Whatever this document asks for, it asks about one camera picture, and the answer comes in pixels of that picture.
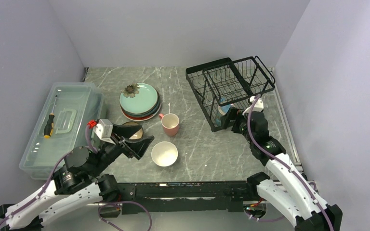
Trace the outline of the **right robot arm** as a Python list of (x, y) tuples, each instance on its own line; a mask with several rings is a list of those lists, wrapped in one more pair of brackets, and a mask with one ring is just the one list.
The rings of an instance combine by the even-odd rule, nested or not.
[(329, 205), (298, 171), (278, 140), (270, 136), (263, 112), (242, 113), (231, 108), (220, 117), (223, 129), (232, 124), (232, 132), (247, 140), (253, 156), (283, 185), (259, 172), (247, 178), (246, 193), (252, 200), (265, 199), (286, 218), (296, 231), (338, 231), (342, 210)]

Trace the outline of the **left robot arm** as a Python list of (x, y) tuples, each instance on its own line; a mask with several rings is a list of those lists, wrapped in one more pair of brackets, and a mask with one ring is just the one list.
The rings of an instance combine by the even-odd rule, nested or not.
[(154, 136), (131, 137), (141, 125), (92, 120), (85, 128), (87, 145), (63, 155), (45, 183), (17, 204), (0, 206), (0, 231), (40, 231), (63, 214), (91, 203), (112, 203), (124, 196), (116, 178), (103, 171), (121, 155), (140, 160)]

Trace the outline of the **pink mug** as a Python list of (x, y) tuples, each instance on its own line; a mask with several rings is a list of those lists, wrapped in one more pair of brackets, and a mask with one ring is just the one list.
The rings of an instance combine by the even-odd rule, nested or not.
[(163, 130), (168, 136), (172, 137), (178, 133), (180, 119), (176, 114), (159, 114), (159, 118), (161, 120)]

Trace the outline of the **white bowl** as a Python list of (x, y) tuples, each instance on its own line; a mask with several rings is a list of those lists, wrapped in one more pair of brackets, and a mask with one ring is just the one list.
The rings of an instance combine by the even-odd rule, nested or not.
[(159, 142), (151, 150), (151, 158), (160, 167), (171, 166), (178, 158), (177, 147), (168, 141)]

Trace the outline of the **light blue flower plate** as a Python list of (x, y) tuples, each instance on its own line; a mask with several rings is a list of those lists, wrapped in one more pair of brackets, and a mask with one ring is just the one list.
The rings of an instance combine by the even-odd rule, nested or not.
[(155, 107), (159, 94), (146, 83), (132, 83), (124, 87), (120, 94), (120, 106), (130, 114), (143, 114)]

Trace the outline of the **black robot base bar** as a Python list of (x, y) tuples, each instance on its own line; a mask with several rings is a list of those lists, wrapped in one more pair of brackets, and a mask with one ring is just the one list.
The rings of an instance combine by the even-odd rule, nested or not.
[(123, 215), (148, 212), (243, 212), (260, 196), (245, 180), (153, 183), (98, 183), (100, 201), (119, 205)]

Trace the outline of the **blue mug orange inside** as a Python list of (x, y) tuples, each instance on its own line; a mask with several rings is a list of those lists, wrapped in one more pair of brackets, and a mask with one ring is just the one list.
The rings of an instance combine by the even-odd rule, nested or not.
[(216, 125), (221, 126), (221, 123), (222, 123), (221, 118), (227, 114), (227, 112), (230, 110), (231, 107), (234, 107), (233, 103), (227, 104), (224, 106), (220, 106), (220, 105), (218, 106), (218, 111), (215, 117)]

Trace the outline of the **black wire dish rack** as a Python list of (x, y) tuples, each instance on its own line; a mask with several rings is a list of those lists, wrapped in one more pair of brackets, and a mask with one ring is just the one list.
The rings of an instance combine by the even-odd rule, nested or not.
[(251, 96), (273, 91), (276, 83), (258, 56), (196, 65), (187, 68), (185, 76), (213, 132), (222, 130), (215, 123), (219, 105), (233, 103), (231, 108), (244, 110), (251, 105)]

